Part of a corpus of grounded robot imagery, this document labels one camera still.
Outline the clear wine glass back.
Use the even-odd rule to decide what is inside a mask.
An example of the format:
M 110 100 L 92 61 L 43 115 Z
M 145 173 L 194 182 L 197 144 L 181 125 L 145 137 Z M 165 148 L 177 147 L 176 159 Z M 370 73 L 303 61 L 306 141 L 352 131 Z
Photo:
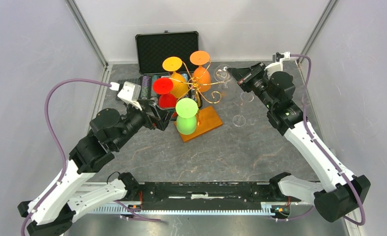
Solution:
M 232 76 L 228 72 L 229 67 L 227 64 L 221 64 L 214 70 L 214 79 L 218 82 L 218 86 L 222 90 L 229 88 L 229 82 L 232 79 Z

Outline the clear wine glass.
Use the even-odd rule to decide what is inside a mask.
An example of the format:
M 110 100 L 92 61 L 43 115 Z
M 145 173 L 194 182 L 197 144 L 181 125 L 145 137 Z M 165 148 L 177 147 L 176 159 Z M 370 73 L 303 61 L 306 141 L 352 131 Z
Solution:
M 248 110 L 254 100 L 254 94 L 251 92 L 241 92 L 235 96 L 234 103 L 237 105 L 235 115 L 232 118 L 235 127 L 242 127 L 246 124 Z
M 214 70 L 214 79 L 218 82 L 218 86 L 222 90 L 229 88 L 229 82 L 232 79 L 232 76 L 228 72 L 229 67 L 227 64 L 221 64 Z

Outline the clear wine glass front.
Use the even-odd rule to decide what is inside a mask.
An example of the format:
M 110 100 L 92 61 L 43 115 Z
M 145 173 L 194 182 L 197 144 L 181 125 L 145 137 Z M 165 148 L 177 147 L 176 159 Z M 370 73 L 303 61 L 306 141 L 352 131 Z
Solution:
M 242 127 L 246 124 L 248 110 L 254 100 L 254 94 L 251 92 L 241 92 L 235 96 L 234 103 L 237 105 L 235 115 L 232 118 L 235 127 Z

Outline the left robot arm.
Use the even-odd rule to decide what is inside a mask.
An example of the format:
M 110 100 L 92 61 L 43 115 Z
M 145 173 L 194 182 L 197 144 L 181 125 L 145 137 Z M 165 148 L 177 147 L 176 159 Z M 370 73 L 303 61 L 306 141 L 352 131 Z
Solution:
M 18 205 L 24 218 L 21 235 L 59 236 L 90 211 L 112 201 L 134 200 L 140 186 L 130 173 L 87 194 L 74 193 L 107 163 L 142 128 L 165 130 L 175 112 L 160 108 L 153 100 L 143 100 L 140 107 L 127 105 L 126 114 L 116 109 L 101 110 L 90 121 L 90 130 L 69 155 L 62 156 L 63 167 L 52 184 L 33 201 Z

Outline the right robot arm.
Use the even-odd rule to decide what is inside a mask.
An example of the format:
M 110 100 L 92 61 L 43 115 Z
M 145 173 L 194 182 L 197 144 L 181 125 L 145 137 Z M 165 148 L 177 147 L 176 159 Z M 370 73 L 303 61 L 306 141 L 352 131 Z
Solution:
M 316 134 L 307 109 L 293 101 L 296 87 L 292 75 L 283 70 L 271 72 L 264 63 L 227 68 L 227 73 L 244 92 L 252 92 L 262 101 L 271 126 L 301 153 L 319 179 L 314 183 L 281 173 L 270 180 L 270 197 L 280 201 L 288 196 L 307 202 L 328 222 L 362 209 L 371 186 L 369 179 L 356 176 Z

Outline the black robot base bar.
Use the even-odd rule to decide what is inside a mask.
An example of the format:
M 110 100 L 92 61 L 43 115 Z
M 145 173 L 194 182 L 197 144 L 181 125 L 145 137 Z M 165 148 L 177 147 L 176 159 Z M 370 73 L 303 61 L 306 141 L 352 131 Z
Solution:
M 277 201 L 257 182 L 145 182 L 140 190 L 147 210 L 257 209 Z

